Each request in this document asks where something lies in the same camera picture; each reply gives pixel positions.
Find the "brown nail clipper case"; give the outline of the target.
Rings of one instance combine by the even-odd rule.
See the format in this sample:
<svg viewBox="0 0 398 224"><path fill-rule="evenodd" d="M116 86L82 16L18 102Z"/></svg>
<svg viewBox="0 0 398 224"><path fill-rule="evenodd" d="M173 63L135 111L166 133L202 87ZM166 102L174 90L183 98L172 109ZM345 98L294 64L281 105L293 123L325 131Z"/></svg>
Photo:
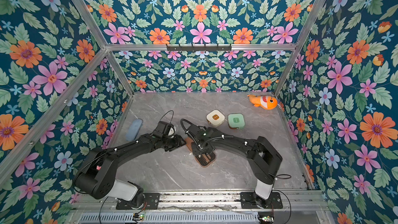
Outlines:
<svg viewBox="0 0 398 224"><path fill-rule="evenodd" d="M185 138L186 146L188 150L193 154L192 143L193 140L191 138ZM194 155L196 162L203 168L210 166L216 160L216 154L214 152L205 153L202 155Z"/></svg>

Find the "cream nail clipper case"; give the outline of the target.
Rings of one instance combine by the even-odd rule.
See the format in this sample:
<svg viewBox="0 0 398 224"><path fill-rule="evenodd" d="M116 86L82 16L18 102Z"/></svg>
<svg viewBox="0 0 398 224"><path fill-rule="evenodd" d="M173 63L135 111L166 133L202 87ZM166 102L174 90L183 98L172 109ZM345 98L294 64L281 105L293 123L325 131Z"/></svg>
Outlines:
<svg viewBox="0 0 398 224"><path fill-rule="evenodd" d="M213 110L207 114L206 120L211 126L218 127L225 122L226 117L219 110Z"/></svg>

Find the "green nail clipper case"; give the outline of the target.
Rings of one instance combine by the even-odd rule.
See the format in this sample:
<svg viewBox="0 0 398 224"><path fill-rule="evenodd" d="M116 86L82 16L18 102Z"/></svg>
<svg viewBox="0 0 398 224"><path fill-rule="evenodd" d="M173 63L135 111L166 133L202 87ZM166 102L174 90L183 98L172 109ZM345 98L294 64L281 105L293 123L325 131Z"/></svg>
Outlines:
<svg viewBox="0 0 398 224"><path fill-rule="evenodd" d="M228 125L230 129L243 129L245 127L244 115L240 113L229 114Z"/></svg>

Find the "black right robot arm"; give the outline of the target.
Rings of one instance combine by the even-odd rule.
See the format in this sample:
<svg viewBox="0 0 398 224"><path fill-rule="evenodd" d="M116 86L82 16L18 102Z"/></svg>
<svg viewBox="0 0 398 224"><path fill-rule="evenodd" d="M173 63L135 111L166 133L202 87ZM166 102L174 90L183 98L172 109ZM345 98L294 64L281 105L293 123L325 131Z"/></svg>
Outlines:
<svg viewBox="0 0 398 224"><path fill-rule="evenodd" d="M191 148L196 156L220 149L245 158L257 179L254 199L249 202L261 208L271 203L269 198L283 158L265 137L239 138L216 128L199 127L194 124L184 128L184 132L193 140Z"/></svg>

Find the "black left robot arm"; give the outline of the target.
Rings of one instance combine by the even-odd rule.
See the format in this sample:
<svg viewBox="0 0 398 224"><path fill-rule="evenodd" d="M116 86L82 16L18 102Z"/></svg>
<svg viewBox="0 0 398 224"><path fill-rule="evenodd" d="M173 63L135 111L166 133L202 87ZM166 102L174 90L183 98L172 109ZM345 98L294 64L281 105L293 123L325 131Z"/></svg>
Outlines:
<svg viewBox="0 0 398 224"><path fill-rule="evenodd" d="M158 149L171 152L185 146L186 141L181 135L169 135L173 128L171 123L160 121L155 130L131 142L113 148L90 150L73 179L73 186L97 200L103 197L132 200L138 193L138 186L117 182L119 168Z"/></svg>

